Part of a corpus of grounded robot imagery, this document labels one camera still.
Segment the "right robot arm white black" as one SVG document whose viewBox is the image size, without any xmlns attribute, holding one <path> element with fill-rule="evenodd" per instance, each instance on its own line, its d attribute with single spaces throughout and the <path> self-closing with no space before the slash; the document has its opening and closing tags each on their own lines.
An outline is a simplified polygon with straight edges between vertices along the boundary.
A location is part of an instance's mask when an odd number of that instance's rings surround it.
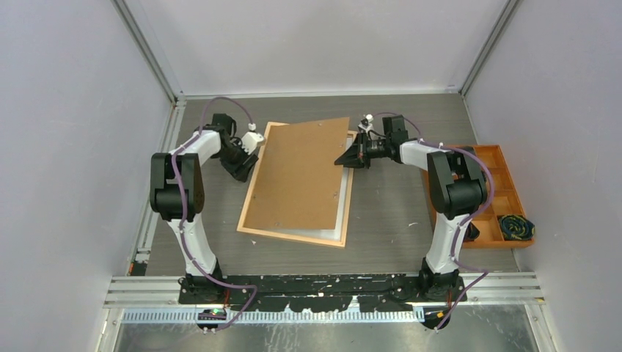
<svg viewBox="0 0 622 352">
<path fill-rule="evenodd" d="M 428 175 L 428 193 L 436 213 L 433 239 L 415 281 L 419 296 L 437 301 L 459 287 L 459 252 L 472 219 L 491 200 L 486 185 L 490 171 L 472 146 L 449 147 L 411 138 L 409 120 L 401 114 L 382 115 L 382 133 L 367 115 L 359 124 L 353 143 L 335 160 L 352 169 L 369 168 L 374 158 L 389 158 L 415 166 Z"/>
</svg>

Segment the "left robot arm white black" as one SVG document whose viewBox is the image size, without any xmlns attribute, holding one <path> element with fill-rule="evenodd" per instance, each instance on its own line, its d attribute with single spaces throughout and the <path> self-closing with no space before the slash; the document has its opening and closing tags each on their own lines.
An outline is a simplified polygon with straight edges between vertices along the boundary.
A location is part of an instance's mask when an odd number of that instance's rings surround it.
<svg viewBox="0 0 622 352">
<path fill-rule="evenodd" d="M 150 207 L 178 240 L 185 262 L 181 296 L 187 301 L 199 299 L 215 304 L 226 289 L 233 288 L 223 280 L 219 261 L 208 244 L 202 220 L 202 167 L 216 159 L 234 180 L 248 180 L 258 160 L 256 150 L 265 138 L 253 121 L 243 136 L 236 132 L 237 122 L 231 116 L 215 114 L 211 123 L 198 127 L 180 146 L 151 157 Z"/>
</svg>

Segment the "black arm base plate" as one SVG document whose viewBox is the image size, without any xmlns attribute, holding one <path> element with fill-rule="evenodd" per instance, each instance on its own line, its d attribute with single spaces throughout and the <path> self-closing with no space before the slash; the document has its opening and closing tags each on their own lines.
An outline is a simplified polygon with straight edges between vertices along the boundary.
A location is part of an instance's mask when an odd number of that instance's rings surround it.
<svg viewBox="0 0 622 352">
<path fill-rule="evenodd" d="M 405 312 L 414 303 L 448 307 L 461 300 L 462 277 L 448 285 L 416 274 L 230 275 L 218 285 L 203 276 L 178 279 L 180 304 L 215 304 L 234 311 Z"/>
</svg>

